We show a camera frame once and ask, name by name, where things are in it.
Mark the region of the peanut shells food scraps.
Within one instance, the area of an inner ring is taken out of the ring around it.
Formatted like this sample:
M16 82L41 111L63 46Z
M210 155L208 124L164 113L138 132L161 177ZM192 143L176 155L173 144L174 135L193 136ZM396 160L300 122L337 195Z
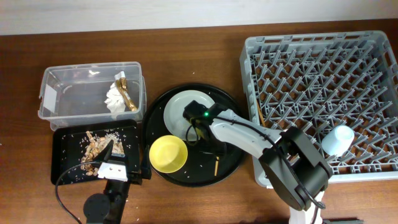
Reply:
M61 171L69 171L61 179L62 184L75 184L96 180L99 169L89 161L106 149L109 142L113 142L112 155L124 157L126 135L118 129L105 129L100 131L85 131L83 133L68 134L62 137L66 145L62 147Z

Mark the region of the yellow bowl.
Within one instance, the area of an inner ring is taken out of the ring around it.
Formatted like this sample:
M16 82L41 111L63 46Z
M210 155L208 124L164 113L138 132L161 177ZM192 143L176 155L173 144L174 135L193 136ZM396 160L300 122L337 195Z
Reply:
M188 159L188 149L180 138L166 135L156 139L149 149L152 167L161 173L173 173L180 170Z

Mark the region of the white napkin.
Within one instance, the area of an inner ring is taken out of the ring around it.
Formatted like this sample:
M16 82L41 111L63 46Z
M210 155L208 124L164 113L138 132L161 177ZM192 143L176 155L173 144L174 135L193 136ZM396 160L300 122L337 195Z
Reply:
M122 113L126 109L126 104L116 82L118 81L121 89L127 93L127 80L124 71L116 74L114 78L115 82L110 86L106 94L107 99L104 102L111 113Z

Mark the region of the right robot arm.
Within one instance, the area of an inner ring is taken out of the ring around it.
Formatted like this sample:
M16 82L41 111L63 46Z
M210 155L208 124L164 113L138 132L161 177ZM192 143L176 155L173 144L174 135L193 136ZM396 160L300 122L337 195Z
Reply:
M207 108L191 101L183 117L202 139L231 144L258 159L275 192L289 206L290 223L323 223L322 197L333 171L301 129L265 128L219 103Z

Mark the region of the light blue plastic cup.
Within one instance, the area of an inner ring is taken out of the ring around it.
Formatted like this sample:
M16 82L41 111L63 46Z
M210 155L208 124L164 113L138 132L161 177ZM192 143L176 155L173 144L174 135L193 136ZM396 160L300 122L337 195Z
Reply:
M351 146L354 131L345 125L336 126L321 141L322 149L330 156L342 156Z

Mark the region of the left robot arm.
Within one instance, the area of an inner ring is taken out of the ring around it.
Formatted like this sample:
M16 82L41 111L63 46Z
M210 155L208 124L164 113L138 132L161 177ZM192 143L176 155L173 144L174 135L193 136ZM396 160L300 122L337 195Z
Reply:
M96 156L98 177L106 179L105 189L91 195L83 206L87 223L120 223L131 185L141 185L144 179L151 179L149 153L136 150L138 163L132 161L133 152L123 156L112 153L113 142Z

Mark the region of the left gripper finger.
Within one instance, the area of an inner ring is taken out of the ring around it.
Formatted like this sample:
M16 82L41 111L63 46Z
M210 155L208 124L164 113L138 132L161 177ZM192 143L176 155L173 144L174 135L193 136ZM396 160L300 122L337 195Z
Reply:
M141 177L143 179L147 179L147 180L151 180L151 177L152 177L152 171L151 171L150 159L149 159L149 149L150 149L149 145L147 145L143 149L143 155L142 155L142 160L141 160Z
M106 162L113 151L114 141L110 142L105 146L105 148L95 157L95 162Z

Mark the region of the gold foil wrapper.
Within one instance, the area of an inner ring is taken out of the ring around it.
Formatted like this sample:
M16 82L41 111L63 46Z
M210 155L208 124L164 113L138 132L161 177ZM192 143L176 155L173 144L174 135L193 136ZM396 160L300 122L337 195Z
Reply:
M137 111L137 106L134 104L134 102L131 100L131 97L129 96L128 90L127 90L127 80L126 78L122 77L116 80L116 87L120 94L122 95L124 102L126 106L131 110L131 111Z

